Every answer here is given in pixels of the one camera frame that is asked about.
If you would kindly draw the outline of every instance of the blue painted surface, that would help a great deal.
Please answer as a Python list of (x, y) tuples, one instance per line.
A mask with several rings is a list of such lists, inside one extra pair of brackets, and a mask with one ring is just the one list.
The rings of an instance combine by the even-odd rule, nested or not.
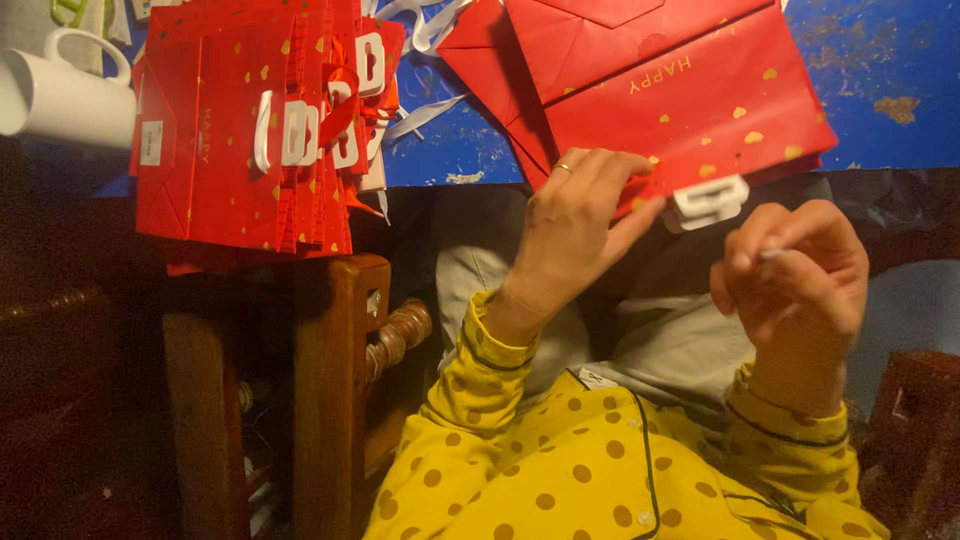
[[(445, 5), (446, 2), (427, 6), (423, 14), (429, 20)], [(410, 31), (413, 17), (405, 15), (411, 14), (402, 13), (394, 20)], [(400, 104), (408, 112), (468, 91), (443, 60), (416, 51), (400, 60), (396, 80)], [(477, 184), (523, 182), (510, 143), (501, 130), (480, 102), (470, 96), (421, 127), (423, 142), (410, 133), (383, 143), (387, 187), (454, 184), (473, 179)]]
[[(840, 139), (826, 170), (960, 166), (960, 0), (791, 0), (786, 16)], [(915, 120), (883, 98), (920, 100)]]

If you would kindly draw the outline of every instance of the turned wooden spindle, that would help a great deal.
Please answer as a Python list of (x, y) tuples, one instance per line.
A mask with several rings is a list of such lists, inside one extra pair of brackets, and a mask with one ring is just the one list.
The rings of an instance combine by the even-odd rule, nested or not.
[(377, 342), (367, 346), (367, 384), (379, 379), (383, 370), (399, 364), (404, 353), (418, 346), (432, 330), (430, 312), (423, 301), (407, 299), (377, 331)]
[(91, 285), (83, 289), (68, 288), (41, 302), (11, 304), (0, 307), (0, 323), (34, 321), (46, 315), (60, 313), (74, 307), (86, 306), (102, 298), (104, 298), (103, 291), (97, 285)]

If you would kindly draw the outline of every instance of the clothing tag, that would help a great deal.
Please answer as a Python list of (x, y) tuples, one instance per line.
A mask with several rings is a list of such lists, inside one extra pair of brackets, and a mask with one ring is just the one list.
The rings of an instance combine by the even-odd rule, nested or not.
[(163, 146), (163, 120), (144, 122), (140, 127), (140, 164), (160, 165)]
[(605, 377), (600, 377), (599, 375), (593, 373), (589, 369), (582, 367), (580, 368), (580, 374), (577, 375), (577, 378), (580, 379), (580, 382), (585, 384), (590, 390), (597, 390), (599, 388), (611, 388), (613, 386), (619, 386), (616, 382), (613, 382), (610, 379)]

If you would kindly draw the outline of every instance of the lap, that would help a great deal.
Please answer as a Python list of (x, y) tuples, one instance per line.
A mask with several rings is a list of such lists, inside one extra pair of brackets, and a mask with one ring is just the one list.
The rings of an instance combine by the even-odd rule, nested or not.
[[(829, 185), (807, 176), (753, 189), (737, 218), (705, 229), (672, 234), (658, 223), (586, 295), (588, 303), (592, 297), (615, 306), (614, 319), (591, 325), (588, 333), (571, 304), (544, 328), (525, 395), (546, 391), (564, 368), (591, 362), (588, 336), (603, 335), (612, 353), (591, 370), (654, 403), (686, 405), (704, 425), (718, 421), (733, 372), (754, 350), (737, 318), (722, 316), (710, 302), (709, 268), (723, 256), (727, 232), (757, 205), (777, 201), (795, 208), (817, 198), (830, 198)], [(438, 198), (432, 234), (448, 352), (470, 295), (498, 288), (510, 270), (526, 201), (520, 191), (500, 185), (451, 187)]]

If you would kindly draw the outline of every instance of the woman's left hand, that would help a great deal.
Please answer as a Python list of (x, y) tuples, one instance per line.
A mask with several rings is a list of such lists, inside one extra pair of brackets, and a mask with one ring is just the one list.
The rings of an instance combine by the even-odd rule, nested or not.
[(648, 201), (610, 226), (623, 185), (650, 174), (646, 158), (571, 148), (527, 205), (516, 262), (484, 325), (503, 343), (523, 345), (563, 306), (620, 260), (665, 205)]

